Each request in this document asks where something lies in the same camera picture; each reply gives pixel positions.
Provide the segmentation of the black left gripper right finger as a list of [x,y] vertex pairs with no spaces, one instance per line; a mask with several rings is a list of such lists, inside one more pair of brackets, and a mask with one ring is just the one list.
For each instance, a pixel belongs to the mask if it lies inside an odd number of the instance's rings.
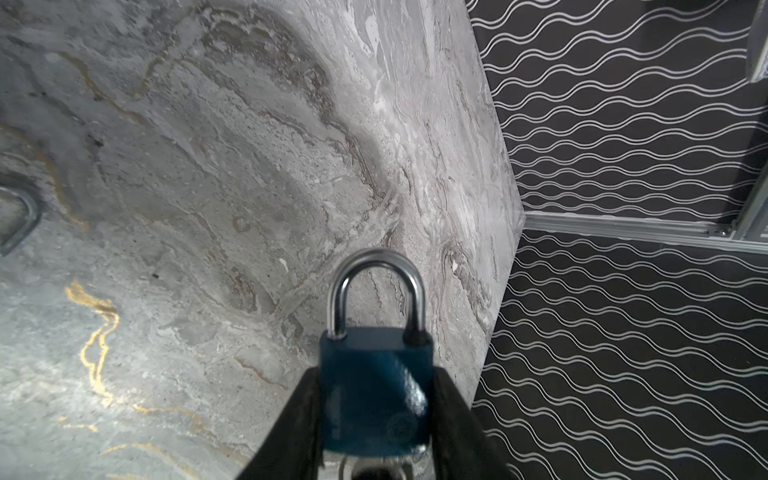
[[516,478],[441,367],[434,368],[430,428],[436,479]]

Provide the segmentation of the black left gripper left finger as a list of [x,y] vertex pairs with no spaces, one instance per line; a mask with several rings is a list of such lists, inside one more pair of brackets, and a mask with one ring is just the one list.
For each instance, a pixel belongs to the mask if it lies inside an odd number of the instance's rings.
[[317,479],[322,463],[319,368],[307,369],[237,480]]

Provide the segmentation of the blue padlock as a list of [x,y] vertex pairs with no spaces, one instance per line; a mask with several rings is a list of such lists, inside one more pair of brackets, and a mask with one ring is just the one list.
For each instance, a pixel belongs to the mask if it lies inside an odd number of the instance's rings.
[[[406,323],[349,327],[352,280],[386,268],[406,289]],[[404,457],[430,444],[434,342],[426,328],[425,288],[417,267],[389,249],[348,257],[328,295],[327,328],[320,339],[319,388],[324,449],[357,457]]]

